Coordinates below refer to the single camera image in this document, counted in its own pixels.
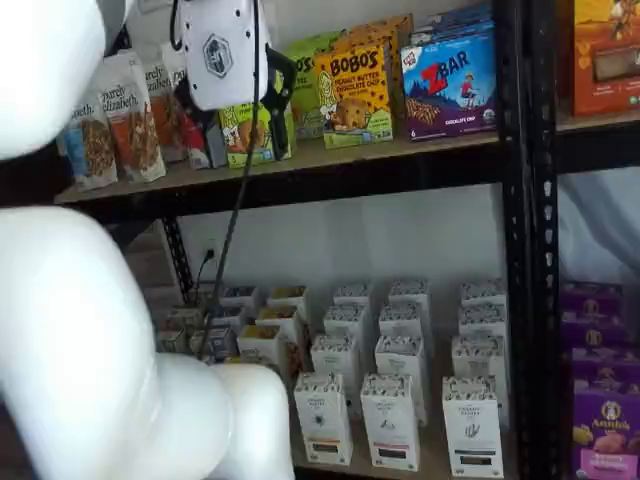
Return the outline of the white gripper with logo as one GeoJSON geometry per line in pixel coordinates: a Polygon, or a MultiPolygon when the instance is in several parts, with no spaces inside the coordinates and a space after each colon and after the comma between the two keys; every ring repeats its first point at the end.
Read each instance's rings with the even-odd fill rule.
{"type": "Polygon", "coordinates": [[[215,169],[226,165],[226,146],[216,110],[262,97],[270,114],[274,157],[282,160],[289,147],[285,110],[294,92],[297,66],[268,45],[270,35],[262,3],[182,1],[179,11],[187,78],[178,81],[174,97],[190,167],[215,169]]]}

